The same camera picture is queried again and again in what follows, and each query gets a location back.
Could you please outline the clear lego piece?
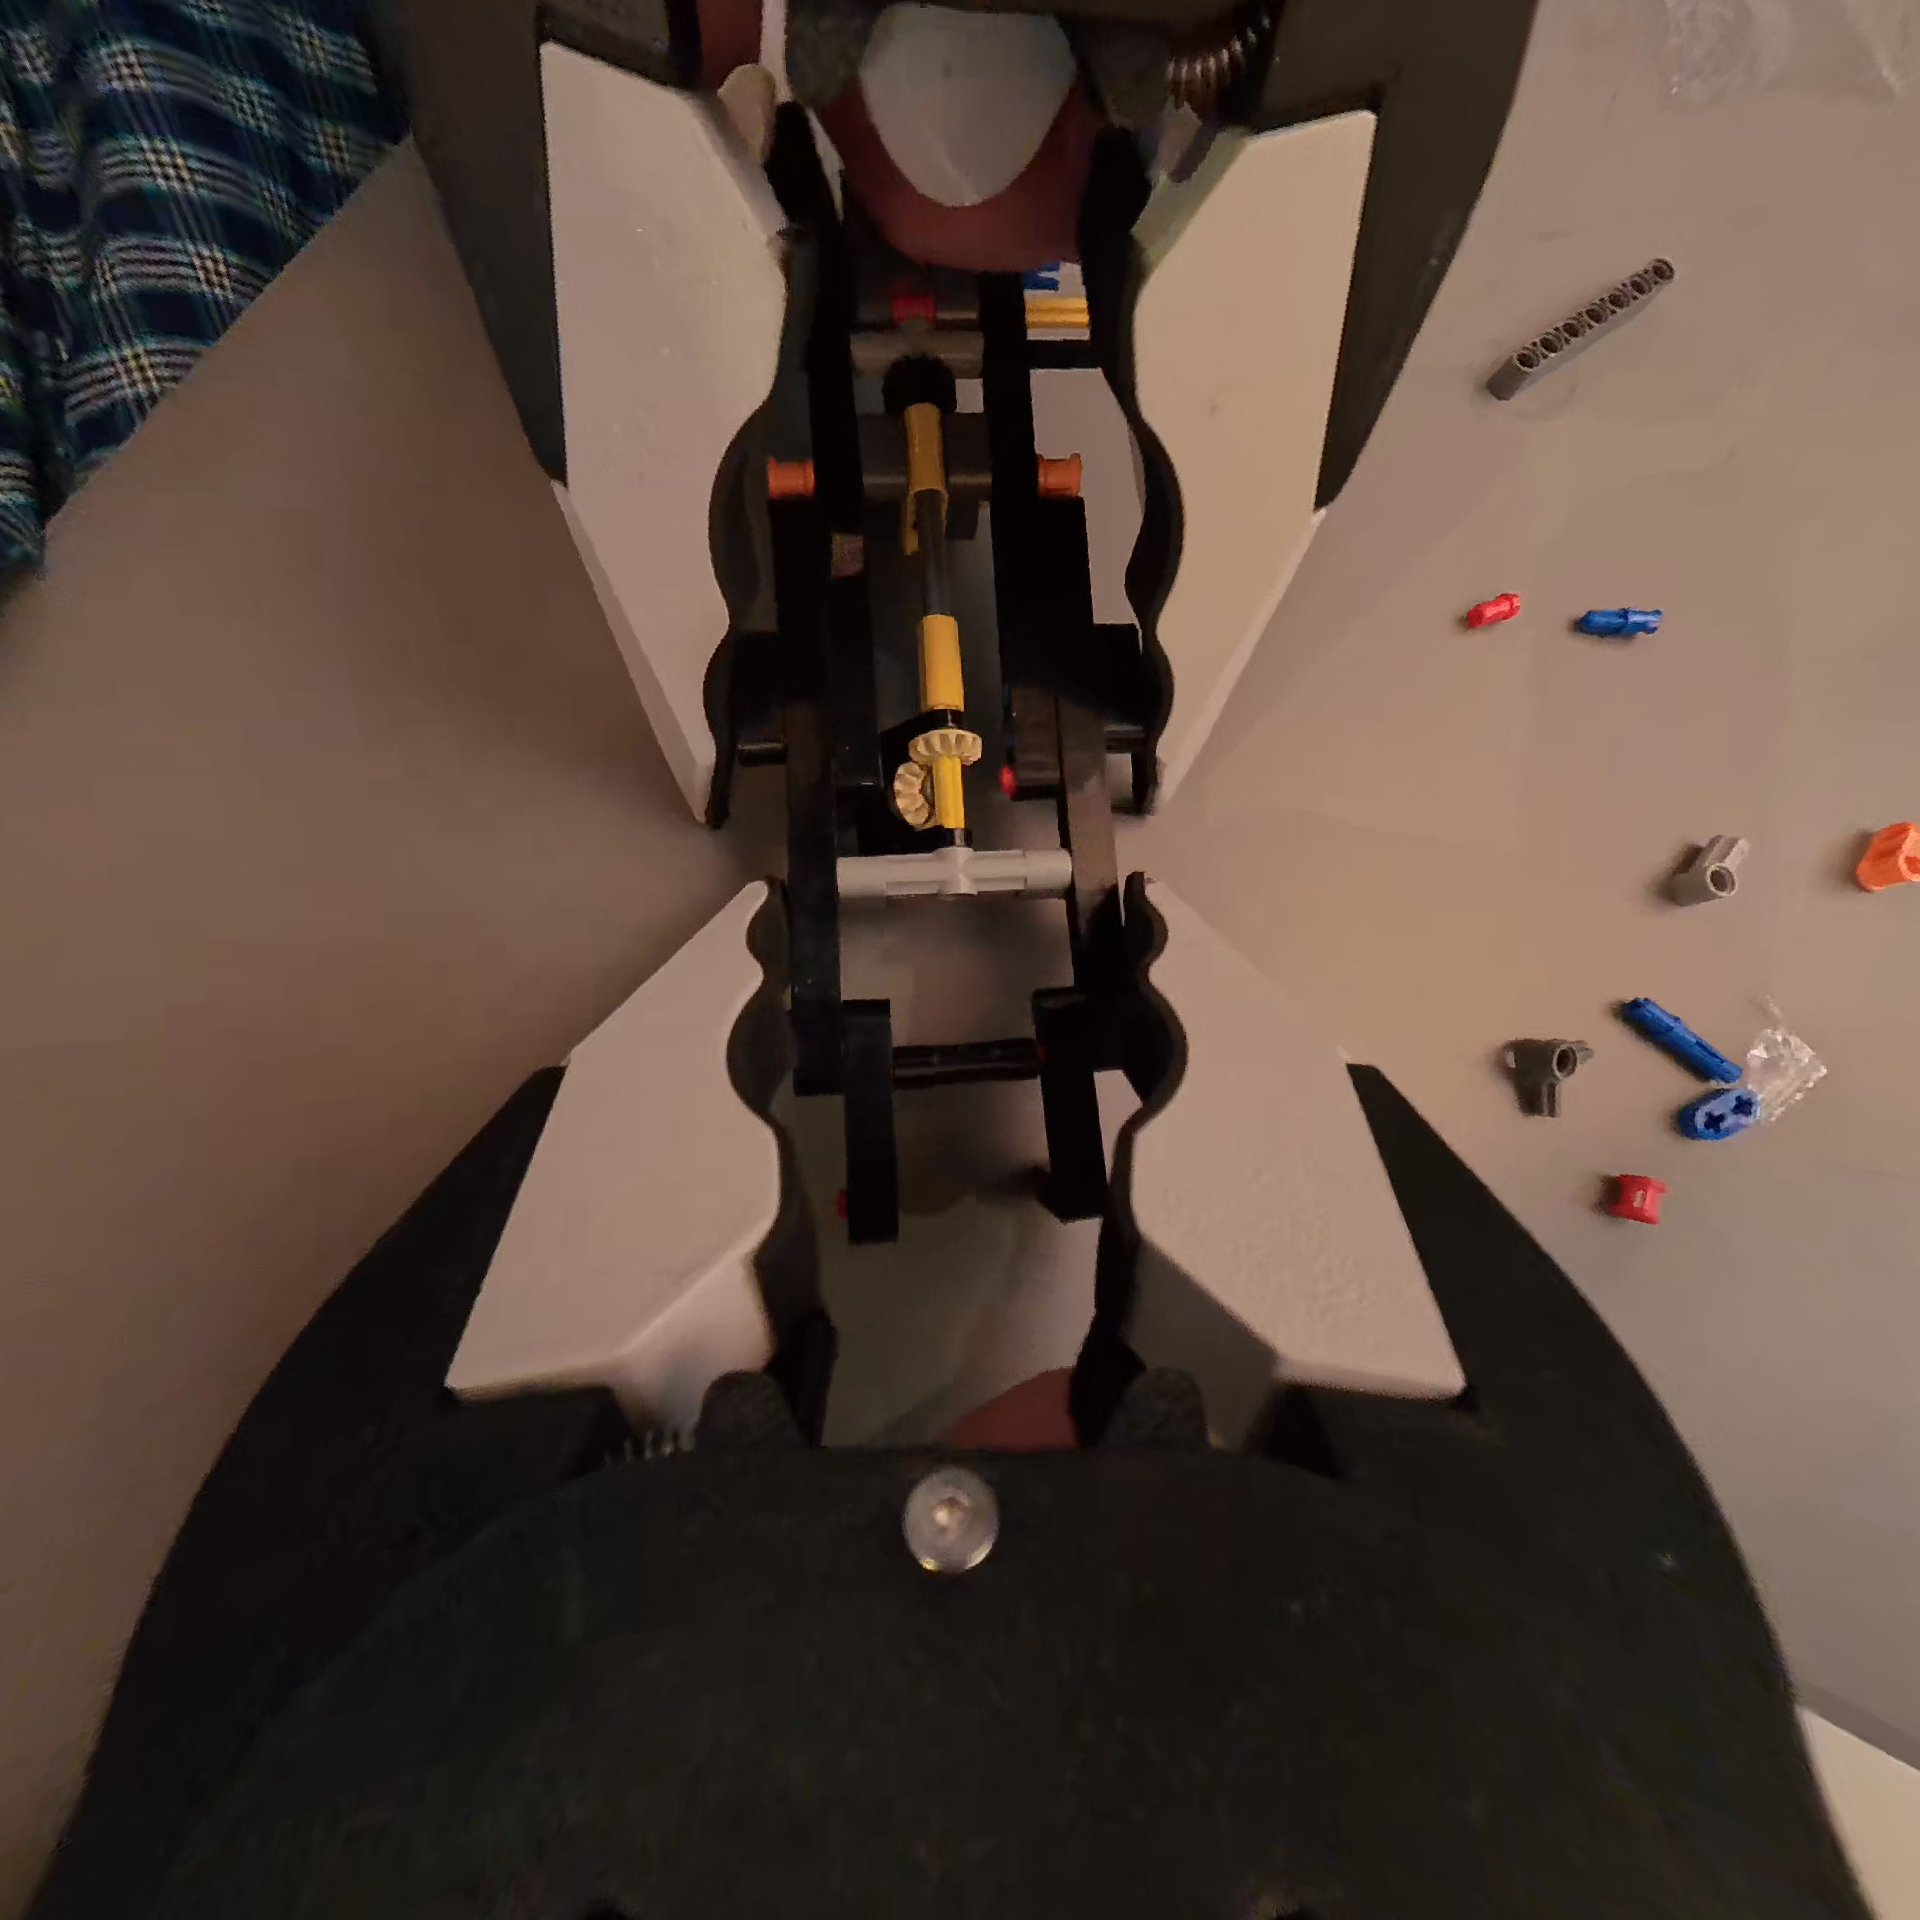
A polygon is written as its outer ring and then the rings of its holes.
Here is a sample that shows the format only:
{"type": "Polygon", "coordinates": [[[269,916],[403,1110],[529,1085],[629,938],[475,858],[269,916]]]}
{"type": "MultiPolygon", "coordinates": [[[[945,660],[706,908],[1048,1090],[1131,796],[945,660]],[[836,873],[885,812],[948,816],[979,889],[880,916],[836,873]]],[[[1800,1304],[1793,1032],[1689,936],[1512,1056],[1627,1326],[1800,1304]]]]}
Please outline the clear lego piece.
{"type": "Polygon", "coordinates": [[[1788,1116],[1827,1076],[1827,1063],[1790,1030],[1777,999],[1761,999],[1762,1023],[1749,1041],[1740,1087],[1750,1094],[1756,1124],[1788,1116]]]}

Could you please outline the person's plaid shirt torso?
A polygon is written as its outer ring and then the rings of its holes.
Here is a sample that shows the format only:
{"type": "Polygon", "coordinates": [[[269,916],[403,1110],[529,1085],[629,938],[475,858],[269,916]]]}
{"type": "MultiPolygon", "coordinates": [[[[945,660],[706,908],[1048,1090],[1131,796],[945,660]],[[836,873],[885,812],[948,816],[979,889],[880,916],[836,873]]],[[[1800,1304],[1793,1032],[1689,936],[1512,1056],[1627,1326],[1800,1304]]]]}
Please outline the person's plaid shirt torso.
{"type": "Polygon", "coordinates": [[[405,118],[386,5],[2,5],[2,573],[405,118]]]}

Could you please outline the blue lego axle pin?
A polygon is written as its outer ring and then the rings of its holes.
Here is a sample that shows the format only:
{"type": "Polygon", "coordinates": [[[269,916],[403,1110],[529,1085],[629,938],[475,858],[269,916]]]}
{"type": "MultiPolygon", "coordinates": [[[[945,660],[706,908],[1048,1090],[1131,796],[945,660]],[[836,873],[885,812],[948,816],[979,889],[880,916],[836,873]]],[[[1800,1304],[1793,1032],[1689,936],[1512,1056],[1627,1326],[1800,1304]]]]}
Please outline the blue lego axle pin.
{"type": "Polygon", "coordinates": [[[1731,1087],[1745,1078],[1745,1064],[1705,1039],[1689,1021],[1649,997],[1621,999],[1616,1016],[1645,1044],[1676,1061],[1701,1084],[1731,1087]]]}

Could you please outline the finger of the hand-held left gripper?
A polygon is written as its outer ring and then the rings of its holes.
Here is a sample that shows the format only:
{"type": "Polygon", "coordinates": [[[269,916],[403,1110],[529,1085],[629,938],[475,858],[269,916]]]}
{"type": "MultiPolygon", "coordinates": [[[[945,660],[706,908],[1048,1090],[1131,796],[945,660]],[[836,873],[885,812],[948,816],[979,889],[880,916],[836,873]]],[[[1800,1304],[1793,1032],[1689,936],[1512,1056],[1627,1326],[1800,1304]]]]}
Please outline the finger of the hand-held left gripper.
{"type": "Polygon", "coordinates": [[[1131,373],[1179,498],[1179,554],[1155,615],[1170,672],[1162,799],[1205,750],[1323,518],[1373,146],[1369,110],[1224,130],[1153,184],[1136,223],[1131,373]]]}
{"type": "Polygon", "coordinates": [[[557,496],[666,766],[705,817],[712,660],[773,615],[766,509],[746,478],[777,380],[785,218],[708,96],[554,40],[541,86],[557,496]]]}

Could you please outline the black lego liftarm axle tube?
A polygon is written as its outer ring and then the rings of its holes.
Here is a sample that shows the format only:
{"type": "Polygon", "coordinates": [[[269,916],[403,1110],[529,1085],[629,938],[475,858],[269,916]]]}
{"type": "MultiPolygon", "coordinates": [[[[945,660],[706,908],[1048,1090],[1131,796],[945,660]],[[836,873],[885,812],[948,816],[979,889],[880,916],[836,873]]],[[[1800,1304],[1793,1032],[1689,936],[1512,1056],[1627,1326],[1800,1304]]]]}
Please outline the black lego liftarm axle tube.
{"type": "Polygon", "coordinates": [[[798,1025],[800,1039],[828,1039],[824,1073],[800,1073],[803,1096],[840,1096],[843,1113],[845,1197],[841,1217],[852,1242],[890,1242],[901,1232],[897,1094],[934,1087],[1020,1084],[1040,1076],[1036,1037],[898,1044],[890,999],[841,999],[825,1023],[798,1025]]]}

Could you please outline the dark grey lego connector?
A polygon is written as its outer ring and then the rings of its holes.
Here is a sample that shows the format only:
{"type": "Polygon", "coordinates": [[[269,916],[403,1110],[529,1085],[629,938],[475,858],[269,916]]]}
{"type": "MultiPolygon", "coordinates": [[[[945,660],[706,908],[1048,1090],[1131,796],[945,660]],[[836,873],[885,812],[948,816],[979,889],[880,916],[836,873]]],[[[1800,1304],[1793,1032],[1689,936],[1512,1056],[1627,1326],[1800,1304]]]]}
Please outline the dark grey lego connector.
{"type": "Polygon", "coordinates": [[[1512,1039],[1499,1058],[1520,1110],[1528,1118],[1556,1119],[1564,1085],[1593,1058],[1593,1046],[1579,1039],[1512,1039]]]}

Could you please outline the black lego chassis assembly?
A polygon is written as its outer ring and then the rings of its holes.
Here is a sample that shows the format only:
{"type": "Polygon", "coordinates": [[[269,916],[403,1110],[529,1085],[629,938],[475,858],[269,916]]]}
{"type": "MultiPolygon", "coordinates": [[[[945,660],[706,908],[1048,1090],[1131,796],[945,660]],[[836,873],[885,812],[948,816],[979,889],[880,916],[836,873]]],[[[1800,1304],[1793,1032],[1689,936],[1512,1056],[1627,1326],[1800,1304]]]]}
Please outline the black lego chassis assembly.
{"type": "Polygon", "coordinates": [[[1013,801],[1051,799],[1067,854],[1072,984],[1125,972],[1123,887],[1112,760],[1126,758],[1123,808],[1162,792],[1157,746],[1170,672],[1155,615],[1179,554],[1179,498],[1165,453],[1136,407],[1134,303],[1144,280],[1136,223],[1148,173],[1126,135],[1094,142],[1078,209],[1078,266],[1090,297],[1083,342],[1042,341],[1040,297],[1013,274],[907,266],[858,216],[828,209],[825,140],[800,110],[774,117],[773,180],[800,213],[787,272],[774,373],[773,454],[746,485],[771,512],[771,620],[734,631],[708,666],[717,746],[706,821],[730,816],[736,773],[785,768],[789,1021],[798,1076],[828,1039],[841,993],[841,903],[854,856],[960,854],[969,840],[964,770],[934,746],[972,740],[964,670],[929,665],[917,639],[917,702],[885,726],[870,560],[880,513],[898,509],[904,564],[920,612],[950,609],[954,545],[993,517],[998,786],[1013,801]],[[1088,517],[1067,465],[1033,441],[1033,374],[1100,367],[1144,453],[1144,533],[1125,582],[1144,623],[1092,620],[1088,517]]]}

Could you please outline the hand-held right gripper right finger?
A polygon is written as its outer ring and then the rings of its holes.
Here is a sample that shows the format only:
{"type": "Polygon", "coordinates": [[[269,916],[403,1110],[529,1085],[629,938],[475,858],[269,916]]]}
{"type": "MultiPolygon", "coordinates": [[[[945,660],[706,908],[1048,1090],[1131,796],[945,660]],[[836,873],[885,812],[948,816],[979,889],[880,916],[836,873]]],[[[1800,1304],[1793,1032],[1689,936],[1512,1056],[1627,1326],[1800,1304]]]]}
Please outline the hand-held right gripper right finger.
{"type": "Polygon", "coordinates": [[[1094,1253],[1094,1426],[1194,1381],[1219,1441],[1289,1386],[1456,1401],[1467,1378],[1346,1053],[1168,881],[1123,887],[1121,1058],[1136,1113],[1094,1253]]]}

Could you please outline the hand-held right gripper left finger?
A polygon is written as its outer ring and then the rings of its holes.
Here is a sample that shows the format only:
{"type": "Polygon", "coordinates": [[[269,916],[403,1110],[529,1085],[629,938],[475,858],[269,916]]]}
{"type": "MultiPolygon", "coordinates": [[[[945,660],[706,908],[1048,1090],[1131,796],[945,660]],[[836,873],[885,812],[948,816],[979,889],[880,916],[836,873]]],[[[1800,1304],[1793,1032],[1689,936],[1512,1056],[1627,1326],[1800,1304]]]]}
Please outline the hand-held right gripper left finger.
{"type": "Polygon", "coordinates": [[[603,1386],[689,1432],[773,1368],[816,1432],[834,1333],[792,1135],[785,889],[746,884],[569,1056],[446,1384],[603,1386]]]}

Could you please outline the dark grey lego beam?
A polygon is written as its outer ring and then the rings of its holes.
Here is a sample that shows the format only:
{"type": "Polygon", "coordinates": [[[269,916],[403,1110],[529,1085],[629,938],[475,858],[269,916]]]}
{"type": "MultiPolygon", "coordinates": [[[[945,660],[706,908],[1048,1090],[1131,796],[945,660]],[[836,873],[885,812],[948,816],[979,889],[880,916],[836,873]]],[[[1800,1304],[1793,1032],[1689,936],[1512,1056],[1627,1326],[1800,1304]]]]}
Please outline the dark grey lego beam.
{"type": "Polygon", "coordinates": [[[1676,280],[1676,266],[1666,256],[1654,256],[1636,272],[1569,312],[1542,332],[1525,338],[1484,380],[1481,389],[1490,400],[1514,400],[1538,386],[1542,377],[1569,367],[1579,354],[1618,332],[1645,311],[1676,280]]]}

